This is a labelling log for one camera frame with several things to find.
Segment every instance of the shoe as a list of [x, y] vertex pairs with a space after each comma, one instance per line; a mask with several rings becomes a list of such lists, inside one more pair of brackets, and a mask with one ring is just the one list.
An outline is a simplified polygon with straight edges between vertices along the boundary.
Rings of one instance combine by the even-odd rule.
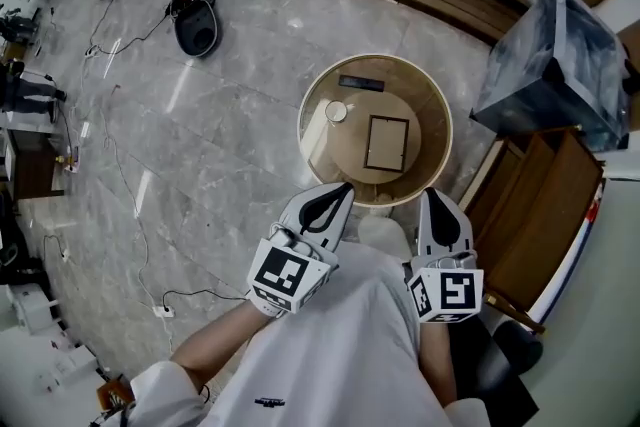
[[49, 112], [49, 121], [53, 125], [56, 122], [56, 102], [49, 102], [47, 104], [47, 111]]

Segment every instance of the small cup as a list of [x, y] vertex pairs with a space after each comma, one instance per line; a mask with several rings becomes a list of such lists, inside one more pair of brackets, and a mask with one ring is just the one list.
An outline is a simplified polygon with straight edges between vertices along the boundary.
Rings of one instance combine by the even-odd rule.
[[347, 117], [347, 106], [339, 101], [330, 102], [324, 114], [331, 123], [342, 123]]

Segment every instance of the white t-shirt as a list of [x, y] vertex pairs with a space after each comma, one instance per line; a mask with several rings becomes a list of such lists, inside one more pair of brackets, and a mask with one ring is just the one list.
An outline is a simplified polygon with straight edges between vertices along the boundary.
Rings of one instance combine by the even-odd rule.
[[[341, 243], [340, 268], [268, 325], [209, 411], [185, 371], [156, 363], [131, 385], [131, 427], [489, 426], [477, 399], [443, 409], [418, 368], [420, 324], [398, 261]], [[105, 425], [119, 425], [120, 415]]]

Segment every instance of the marble floor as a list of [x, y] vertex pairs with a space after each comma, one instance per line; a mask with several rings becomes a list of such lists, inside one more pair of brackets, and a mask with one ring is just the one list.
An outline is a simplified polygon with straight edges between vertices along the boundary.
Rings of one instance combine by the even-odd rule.
[[[168, 1], [114, 0], [92, 36], [108, 1], [52, 0], [55, 27], [46, 13], [42, 51], [28, 62], [68, 92], [70, 137], [81, 149], [79, 172], [60, 177], [68, 194], [21, 202], [20, 222], [34, 255], [43, 256], [44, 235], [59, 237], [66, 262], [54, 239], [44, 242], [62, 316], [104, 366], [129, 378], [166, 358], [170, 339], [175, 347], [235, 304], [170, 295], [176, 317], [163, 324], [150, 306], [164, 292], [245, 291], [257, 241], [314, 183], [296, 119], [306, 89], [333, 62], [384, 52], [432, 75], [454, 116], [453, 151], [436, 185], [454, 198], [493, 138], [467, 118], [489, 48], [387, 0], [220, 0], [223, 38], [205, 59], [179, 50], [169, 19], [116, 56], [85, 59], [90, 41], [111, 51], [146, 34]], [[363, 214], [354, 209], [346, 238], [357, 238]], [[409, 235], [415, 215], [415, 203], [393, 213]]]

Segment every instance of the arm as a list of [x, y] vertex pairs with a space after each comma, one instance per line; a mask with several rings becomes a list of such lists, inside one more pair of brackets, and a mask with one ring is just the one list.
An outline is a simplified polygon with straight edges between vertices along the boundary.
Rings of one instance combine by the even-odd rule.
[[420, 371], [436, 398], [446, 407], [457, 400], [456, 381], [451, 362], [449, 329], [446, 324], [420, 324]]
[[240, 346], [267, 325], [271, 317], [251, 301], [236, 306], [192, 334], [171, 361], [185, 369], [198, 391], [213, 379]]

